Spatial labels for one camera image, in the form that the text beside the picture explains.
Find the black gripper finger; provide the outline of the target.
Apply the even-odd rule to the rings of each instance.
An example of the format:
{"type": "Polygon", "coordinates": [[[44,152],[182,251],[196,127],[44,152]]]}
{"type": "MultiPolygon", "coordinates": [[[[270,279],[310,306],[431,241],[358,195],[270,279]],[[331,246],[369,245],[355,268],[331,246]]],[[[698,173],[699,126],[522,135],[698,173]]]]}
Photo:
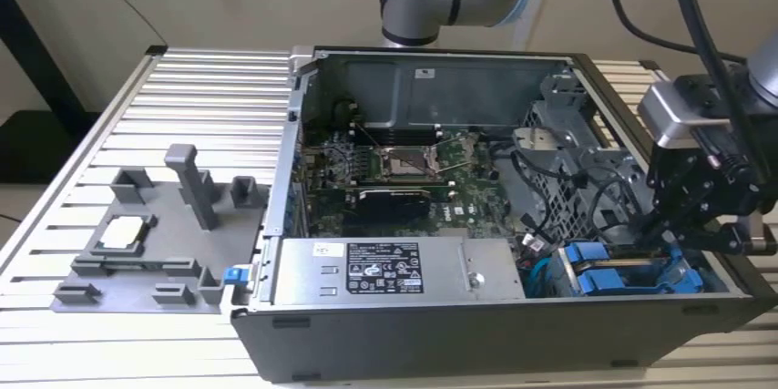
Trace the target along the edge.
{"type": "Polygon", "coordinates": [[[758,210],[761,190],[756,185],[715,189],[706,201],[715,219],[734,216],[735,222],[722,224],[713,232],[709,250],[725,254],[758,254],[762,251],[762,224],[758,210]]]}
{"type": "Polygon", "coordinates": [[[635,246],[658,246],[663,233],[681,227],[709,194],[709,179],[663,182],[654,192],[651,211],[635,220],[635,246]]]}

